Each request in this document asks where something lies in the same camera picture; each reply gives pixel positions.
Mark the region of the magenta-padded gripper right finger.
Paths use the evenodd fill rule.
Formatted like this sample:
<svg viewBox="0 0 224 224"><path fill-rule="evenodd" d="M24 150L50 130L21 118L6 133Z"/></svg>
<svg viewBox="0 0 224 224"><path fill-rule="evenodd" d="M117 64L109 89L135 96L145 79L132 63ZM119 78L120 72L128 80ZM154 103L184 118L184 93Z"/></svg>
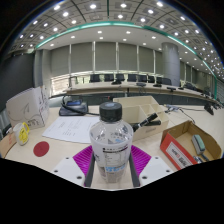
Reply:
<svg viewBox="0 0 224 224"><path fill-rule="evenodd" d="M136 146L131 147L129 164L134 187L143 187L173 173L161 157L150 156Z"/></svg>

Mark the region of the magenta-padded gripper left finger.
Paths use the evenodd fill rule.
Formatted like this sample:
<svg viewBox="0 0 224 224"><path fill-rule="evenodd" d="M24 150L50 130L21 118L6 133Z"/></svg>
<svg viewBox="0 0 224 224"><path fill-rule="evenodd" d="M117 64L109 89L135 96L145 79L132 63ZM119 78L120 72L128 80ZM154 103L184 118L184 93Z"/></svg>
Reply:
<svg viewBox="0 0 224 224"><path fill-rule="evenodd" d="M95 158L91 146L72 157L65 157L52 173L82 187L90 187L94 173Z"/></svg>

